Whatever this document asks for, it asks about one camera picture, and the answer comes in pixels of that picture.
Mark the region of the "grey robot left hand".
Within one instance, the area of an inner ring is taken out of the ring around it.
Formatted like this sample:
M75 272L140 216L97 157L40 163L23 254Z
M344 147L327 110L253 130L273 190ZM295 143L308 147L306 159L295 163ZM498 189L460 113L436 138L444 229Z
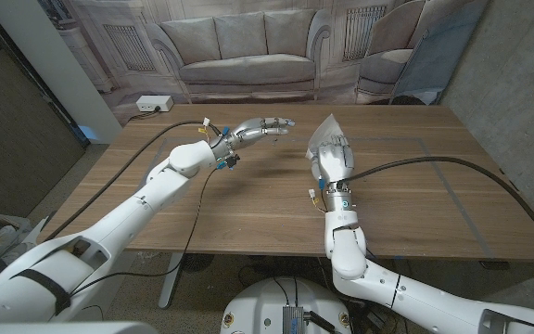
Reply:
M217 160L225 159L233 155L236 150L247 148L266 135L286 135L288 127L293 127L295 124L293 120L287 118L253 118L230 130L215 144L211 144L210 148Z

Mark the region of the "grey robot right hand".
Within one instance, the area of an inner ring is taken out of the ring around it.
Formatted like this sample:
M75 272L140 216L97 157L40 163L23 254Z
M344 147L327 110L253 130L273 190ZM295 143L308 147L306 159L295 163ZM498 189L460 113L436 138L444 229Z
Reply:
M344 135L332 135L308 148L311 172L318 182L325 209L350 211L351 194L348 178L354 168L354 157Z

